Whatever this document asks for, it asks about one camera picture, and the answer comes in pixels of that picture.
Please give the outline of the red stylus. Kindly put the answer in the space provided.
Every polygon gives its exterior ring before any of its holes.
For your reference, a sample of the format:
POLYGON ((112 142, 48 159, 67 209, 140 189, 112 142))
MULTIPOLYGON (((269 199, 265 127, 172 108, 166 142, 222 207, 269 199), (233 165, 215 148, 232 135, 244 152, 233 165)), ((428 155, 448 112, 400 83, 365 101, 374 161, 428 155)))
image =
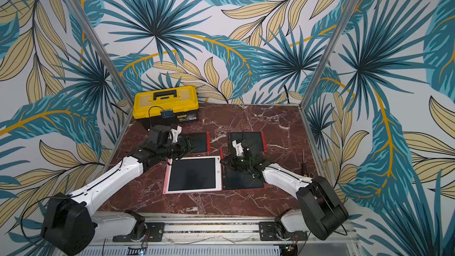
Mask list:
POLYGON ((262 138, 262 143, 263 143, 263 152, 266 153, 267 152, 267 143, 265 141, 265 136, 264 136, 263 131, 261 131, 261 138, 262 138))

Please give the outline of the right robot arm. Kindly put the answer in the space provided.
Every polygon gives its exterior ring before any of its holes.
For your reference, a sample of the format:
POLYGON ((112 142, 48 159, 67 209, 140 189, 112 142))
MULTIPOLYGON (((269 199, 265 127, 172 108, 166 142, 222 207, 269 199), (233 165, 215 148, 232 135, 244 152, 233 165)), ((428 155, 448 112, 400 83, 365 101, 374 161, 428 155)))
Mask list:
POLYGON ((230 154, 221 160, 221 164, 275 186, 298 201, 298 209, 275 219, 273 233, 278 239, 289 239, 297 232, 310 232, 324 241, 349 218, 343 202, 323 177, 298 175, 266 161, 261 155, 240 157, 230 154))

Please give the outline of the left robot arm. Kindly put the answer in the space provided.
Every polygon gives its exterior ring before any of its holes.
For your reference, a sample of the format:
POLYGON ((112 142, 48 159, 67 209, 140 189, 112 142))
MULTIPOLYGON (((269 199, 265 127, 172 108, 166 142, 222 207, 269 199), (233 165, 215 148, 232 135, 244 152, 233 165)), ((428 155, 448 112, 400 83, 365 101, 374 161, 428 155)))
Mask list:
POLYGON ((172 163, 190 154, 197 142, 181 137, 181 127, 157 125, 149 136, 117 165, 88 185, 69 194, 50 198, 41 237, 68 256, 75 256, 99 239, 124 236, 144 241, 148 236, 145 218, 126 211, 116 216, 94 214, 112 195, 161 162, 172 163))

